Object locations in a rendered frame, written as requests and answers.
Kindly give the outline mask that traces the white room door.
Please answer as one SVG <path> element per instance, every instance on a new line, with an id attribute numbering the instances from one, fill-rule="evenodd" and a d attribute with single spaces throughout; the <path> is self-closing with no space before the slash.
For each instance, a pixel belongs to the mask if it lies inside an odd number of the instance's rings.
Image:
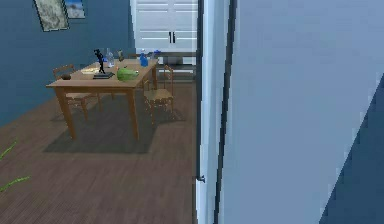
<path id="1" fill-rule="evenodd" d="M 203 0 L 198 53 L 200 65 L 200 143 L 196 150 L 196 218 L 220 224 L 223 172 L 230 114 L 230 81 L 239 0 Z"/>

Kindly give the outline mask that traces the brown wooden chair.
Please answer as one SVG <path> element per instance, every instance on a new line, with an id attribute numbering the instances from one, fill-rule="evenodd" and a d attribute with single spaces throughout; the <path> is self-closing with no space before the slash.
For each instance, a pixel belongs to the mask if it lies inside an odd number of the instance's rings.
<path id="1" fill-rule="evenodd" d="M 60 66 L 58 68 L 53 69 L 53 75 L 56 80 L 62 79 L 61 76 L 64 74 L 68 74 L 71 76 L 73 72 L 75 72 L 75 67 L 73 64 L 68 64 L 68 65 Z M 74 107 L 80 107 L 83 111 L 85 120 L 88 120 L 87 100 L 91 98 L 97 99 L 99 110 L 102 110 L 101 97 L 98 93 L 67 93 L 66 94 L 67 104 L 72 105 Z"/>
<path id="2" fill-rule="evenodd" d="M 145 78 L 143 84 L 144 102 L 149 108 L 151 123 L 155 123 L 154 110 L 156 107 L 167 107 L 174 111 L 174 69 L 169 65 L 164 66 L 163 76 L 165 78 L 163 87 L 156 89 L 148 78 Z"/>

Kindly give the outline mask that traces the green round bowl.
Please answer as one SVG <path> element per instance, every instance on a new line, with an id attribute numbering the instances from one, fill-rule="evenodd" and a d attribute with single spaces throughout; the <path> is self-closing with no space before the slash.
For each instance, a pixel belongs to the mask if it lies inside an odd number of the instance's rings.
<path id="1" fill-rule="evenodd" d="M 136 70 L 128 69 L 128 68 L 119 68 L 117 70 L 117 79 L 119 81 L 128 81 L 133 80 L 139 75 L 139 72 Z"/>

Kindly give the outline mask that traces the clear glass bottle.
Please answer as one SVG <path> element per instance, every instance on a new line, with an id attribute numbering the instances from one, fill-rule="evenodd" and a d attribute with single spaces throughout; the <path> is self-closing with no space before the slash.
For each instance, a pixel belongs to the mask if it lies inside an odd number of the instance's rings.
<path id="1" fill-rule="evenodd" d="M 114 67 L 114 65 L 115 65 L 115 63 L 114 63 L 114 55 L 113 55 L 113 53 L 112 53 L 110 48 L 106 48 L 106 59 L 107 59 L 108 67 L 109 68 Z"/>

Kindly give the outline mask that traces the black statuette on base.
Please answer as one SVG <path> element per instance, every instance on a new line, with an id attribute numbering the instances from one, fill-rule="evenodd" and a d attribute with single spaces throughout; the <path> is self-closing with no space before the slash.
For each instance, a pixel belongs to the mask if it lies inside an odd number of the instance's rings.
<path id="1" fill-rule="evenodd" d="M 104 71 L 104 61 L 103 61 L 103 54 L 100 52 L 99 49 L 95 49 L 94 53 L 98 59 L 99 63 L 99 72 L 93 76 L 94 79 L 109 79 L 112 76 L 114 76 L 113 72 L 105 72 Z"/>

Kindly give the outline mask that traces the brown wooden dining table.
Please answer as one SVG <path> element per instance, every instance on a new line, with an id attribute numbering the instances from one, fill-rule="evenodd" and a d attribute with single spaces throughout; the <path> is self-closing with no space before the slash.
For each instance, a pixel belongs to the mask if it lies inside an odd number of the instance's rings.
<path id="1" fill-rule="evenodd" d="M 114 76 L 109 79 L 96 80 L 92 75 L 85 75 L 80 70 L 77 70 L 71 74 L 70 80 L 60 79 L 47 85 L 47 88 L 53 88 L 55 91 L 71 138 L 76 138 L 76 132 L 68 100 L 66 98 L 67 93 L 123 93 L 126 95 L 128 101 L 133 135 L 135 139 L 138 140 L 139 127 L 136 113 L 135 92 L 143 78 L 148 77 L 149 75 L 152 76 L 154 84 L 157 84 L 157 65 L 157 59 L 150 59 L 146 67 L 141 66 L 140 61 L 136 59 L 124 59 L 122 62 L 115 60 L 114 67 L 105 69 L 105 71 L 114 73 Z M 119 81 L 117 79 L 117 67 L 126 67 L 127 69 L 135 70 L 138 72 L 138 76 L 133 80 Z"/>

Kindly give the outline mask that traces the blue framed picture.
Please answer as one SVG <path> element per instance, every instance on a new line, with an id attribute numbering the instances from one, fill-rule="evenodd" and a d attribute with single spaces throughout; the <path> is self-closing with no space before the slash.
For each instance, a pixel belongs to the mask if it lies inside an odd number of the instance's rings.
<path id="1" fill-rule="evenodd" d="M 70 19 L 84 19 L 85 11 L 82 0 L 64 0 Z"/>

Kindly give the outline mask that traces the grey framed picture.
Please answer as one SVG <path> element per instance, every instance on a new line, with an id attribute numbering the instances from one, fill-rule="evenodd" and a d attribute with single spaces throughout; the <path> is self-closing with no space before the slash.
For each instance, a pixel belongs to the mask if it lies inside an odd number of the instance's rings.
<path id="1" fill-rule="evenodd" d="M 64 0 L 33 0 L 44 32 L 67 30 L 68 15 Z"/>

